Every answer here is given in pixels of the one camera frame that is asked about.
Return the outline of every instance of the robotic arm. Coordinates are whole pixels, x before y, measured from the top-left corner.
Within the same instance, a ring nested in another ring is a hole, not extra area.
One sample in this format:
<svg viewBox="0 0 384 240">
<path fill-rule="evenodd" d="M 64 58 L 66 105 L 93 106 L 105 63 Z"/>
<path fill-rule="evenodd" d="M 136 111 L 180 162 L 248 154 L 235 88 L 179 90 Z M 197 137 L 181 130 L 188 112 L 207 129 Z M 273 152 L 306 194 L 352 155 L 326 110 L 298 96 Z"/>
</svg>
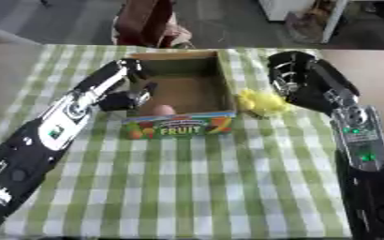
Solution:
<svg viewBox="0 0 384 240">
<path fill-rule="evenodd" d="M 139 60 L 108 63 L 55 101 L 38 118 L 24 124 L 0 144 L 0 225 L 43 182 L 87 125 L 92 107 L 103 111 L 135 109 L 154 92 L 149 83 L 140 92 L 115 92 L 126 81 L 143 78 Z"/>
<path fill-rule="evenodd" d="M 270 83 L 280 96 L 331 118 L 336 170 L 354 239 L 384 239 L 384 133 L 377 111 L 360 106 L 357 88 L 324 60 L 282 52 L 269 62 Z"/>
</svg>

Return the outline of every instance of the yellow toy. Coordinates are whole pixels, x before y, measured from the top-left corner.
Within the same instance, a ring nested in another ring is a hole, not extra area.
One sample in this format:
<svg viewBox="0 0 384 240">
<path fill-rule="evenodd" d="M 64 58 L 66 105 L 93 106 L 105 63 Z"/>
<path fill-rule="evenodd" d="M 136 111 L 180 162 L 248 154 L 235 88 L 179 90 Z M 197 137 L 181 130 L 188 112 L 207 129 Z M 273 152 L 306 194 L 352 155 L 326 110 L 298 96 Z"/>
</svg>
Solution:
<svg viewBox="0 0 384 240">
<path fill-rule="evenodd" d="M 244 89 L 239 93 L 238 101 L 242 110 L 250 111 L 259 116 L 289 110 L 289 105 L 281 97 L 266 91 L 256 92 L 251 89 Z"/>
</svg>

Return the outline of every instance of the green checkered tablecloth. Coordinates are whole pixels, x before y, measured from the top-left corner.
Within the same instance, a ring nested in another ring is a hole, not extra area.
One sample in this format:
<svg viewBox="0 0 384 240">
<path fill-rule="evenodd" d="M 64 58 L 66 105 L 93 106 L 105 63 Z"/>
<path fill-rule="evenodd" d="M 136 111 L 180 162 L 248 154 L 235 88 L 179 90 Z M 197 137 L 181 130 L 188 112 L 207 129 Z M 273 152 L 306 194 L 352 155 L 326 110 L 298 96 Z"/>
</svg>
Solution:
<svg viewBox="0 0 384 240">
<path fill-rule="evenodd" d="M 46 45 L 0 119 L 0 142 L 110 60 L 155 51 Z M 267 56 L 278 52 L 220 51 L 231 90 L 269 87 Z M 0 234 L 205 239 L 349 235 L 327 117 L 299 108 L 262 120 L 239 114 L 231 134 L 137 141 L 122 137 L 122 117 L 97 112 Z"/>
</svg>

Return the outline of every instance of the open cardboard box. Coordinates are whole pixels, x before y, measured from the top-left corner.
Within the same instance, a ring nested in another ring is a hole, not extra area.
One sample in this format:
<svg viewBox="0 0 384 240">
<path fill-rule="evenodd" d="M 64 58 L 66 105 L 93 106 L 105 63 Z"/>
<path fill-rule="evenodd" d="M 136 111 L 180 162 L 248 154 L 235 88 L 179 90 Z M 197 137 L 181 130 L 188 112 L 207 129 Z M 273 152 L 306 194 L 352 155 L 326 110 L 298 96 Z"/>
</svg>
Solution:
<svg viewBox="0 0 384 240">
<path fill-rule="evenodd" d="M 236 110 L 217 52 L 135 53 L 157 83 L 154 96 L 124 124 L 131 139 L 192 136 L 231 131 Z M 153 115 L 170 105 L 175 115 Z"/>
</svg>

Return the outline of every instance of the box label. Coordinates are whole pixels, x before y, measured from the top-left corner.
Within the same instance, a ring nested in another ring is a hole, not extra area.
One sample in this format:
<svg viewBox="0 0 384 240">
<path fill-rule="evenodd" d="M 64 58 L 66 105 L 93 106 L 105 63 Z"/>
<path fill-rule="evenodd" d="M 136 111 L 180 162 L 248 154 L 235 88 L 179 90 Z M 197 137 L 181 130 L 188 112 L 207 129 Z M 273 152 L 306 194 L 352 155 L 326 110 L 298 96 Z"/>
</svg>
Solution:
<svg viewBox="0 0 384 240">
<path fill-rule="evenodd" d="M 172 119 L 160 121 L 133 121 L 126 126 L 130 139 L 152 139 L 230 132 L 231 120 L 229 116 L 214 118 L 175 116 Z"/>
</svg>

